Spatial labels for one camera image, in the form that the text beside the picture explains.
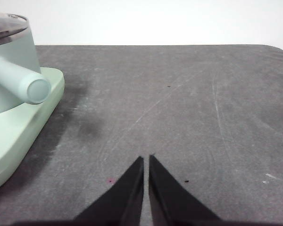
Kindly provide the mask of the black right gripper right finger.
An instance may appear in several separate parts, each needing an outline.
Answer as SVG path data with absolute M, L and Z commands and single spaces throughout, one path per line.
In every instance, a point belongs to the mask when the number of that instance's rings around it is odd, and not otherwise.
M 149 197 L 154 224 L 224 224 L 186 191 L 154 156 L 149 157 Z

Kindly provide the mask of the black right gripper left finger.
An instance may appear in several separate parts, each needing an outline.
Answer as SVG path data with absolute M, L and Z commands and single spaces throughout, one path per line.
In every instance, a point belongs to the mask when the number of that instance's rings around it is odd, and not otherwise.
M 86 224 L 139 224 L 144 193 L 144 160 L 138 157 L 114 185 L 75 217 Z

